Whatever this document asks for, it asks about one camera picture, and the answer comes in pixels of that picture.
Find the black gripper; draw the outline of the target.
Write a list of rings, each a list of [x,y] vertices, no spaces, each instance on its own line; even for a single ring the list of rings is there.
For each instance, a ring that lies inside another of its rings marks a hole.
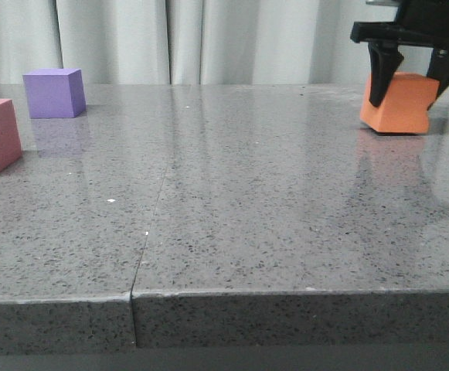
[[[449,87],[449,1],[402,1],[392,22],[355,22],[350,39],[369,43],[369,102],[374,107],[383,102],[404,60],[398,45],[435,48],[426,77],[439,82],[436,100]]]

